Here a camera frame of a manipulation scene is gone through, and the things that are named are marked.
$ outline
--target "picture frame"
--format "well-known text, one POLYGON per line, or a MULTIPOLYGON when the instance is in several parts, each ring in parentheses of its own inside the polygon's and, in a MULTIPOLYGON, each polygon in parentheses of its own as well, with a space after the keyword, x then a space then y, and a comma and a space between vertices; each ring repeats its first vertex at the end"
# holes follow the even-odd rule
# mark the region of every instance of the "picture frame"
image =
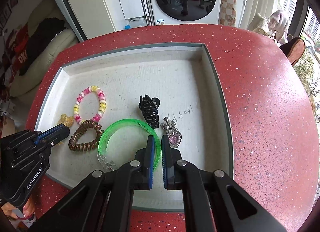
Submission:
POLYGON ((10 0, 10 7, 11 7, 11 9, 12 9, 13 7, 15 7, 17 4, 18 4, 18 0, 10 0))
POLYGON ((8 3, 6 3, 6 5, 4 6, 2 12, 4 14, 4 17, 8 20, 10 15, 11 15, 11 13, 12 13, 8 3))
POLYGON ((0 12, 0 26, 4 28, 6 23, 7 19, 5 18, 3 12, 0 12))

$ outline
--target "checkered cloth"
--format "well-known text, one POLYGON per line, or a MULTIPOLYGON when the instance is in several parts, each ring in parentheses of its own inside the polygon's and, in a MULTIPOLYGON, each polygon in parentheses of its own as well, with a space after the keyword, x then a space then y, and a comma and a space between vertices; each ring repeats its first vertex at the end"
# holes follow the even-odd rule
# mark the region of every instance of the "checkered cloth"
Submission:
POLYGON ((221 0, 220 24, 234 27, 237 0, 221 0))

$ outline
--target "beige couch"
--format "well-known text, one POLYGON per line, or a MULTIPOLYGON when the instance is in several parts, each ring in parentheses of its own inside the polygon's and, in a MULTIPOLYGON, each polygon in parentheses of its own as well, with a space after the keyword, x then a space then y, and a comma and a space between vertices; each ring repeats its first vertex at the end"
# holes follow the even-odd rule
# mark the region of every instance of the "beige couch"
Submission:
MULTIPOLYGON (((54 0, 43 0, 31 13, 28 20, 28 34, 32 36, 39 23, 46 18, 65 20, 54 0)), ((16 97, 23 104, 31 106, 38 87, 57 55, 79 41, 71 28, 55 36, 45 50, 32 63, 26 74, 17 74, 10 88, 10 96, 16 97)))

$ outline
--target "speckled red tabletop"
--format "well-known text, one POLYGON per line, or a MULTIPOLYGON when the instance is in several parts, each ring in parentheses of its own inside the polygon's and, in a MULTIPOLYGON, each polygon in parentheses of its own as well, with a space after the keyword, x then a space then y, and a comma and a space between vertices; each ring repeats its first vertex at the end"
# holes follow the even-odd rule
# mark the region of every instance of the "speckled red tabletop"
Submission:
MULTIPOLYGON (((319 170, 318 133, 306 92, 282 51, 256 33, 218 25, 141 27, 100 36, 60 53, 43 78, 27 128, 33 129, 44 96, 65 63, 128 46, 195 42, 207 45, 231 120, 235 181, 297 231, 310 213, 319 170)), ((44 177, 35 191, 41 216, 67 189, 44 177)), ((131 231, 185 231, 181 213, 132 212, 131 231)))

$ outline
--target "shoe sole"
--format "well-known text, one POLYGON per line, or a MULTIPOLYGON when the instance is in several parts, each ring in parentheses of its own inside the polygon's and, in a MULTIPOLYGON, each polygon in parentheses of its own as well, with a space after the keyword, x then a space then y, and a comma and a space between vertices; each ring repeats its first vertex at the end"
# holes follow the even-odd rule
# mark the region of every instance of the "shoe sole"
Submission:
POLYGON ((303 40, 298 39, 293 45, 292 48, 288 54, 288 60, 290 61, 291 65, 294 66, 298 60, 302 57, 304 54, 304 51, 306 50, 306 45, 303 40))

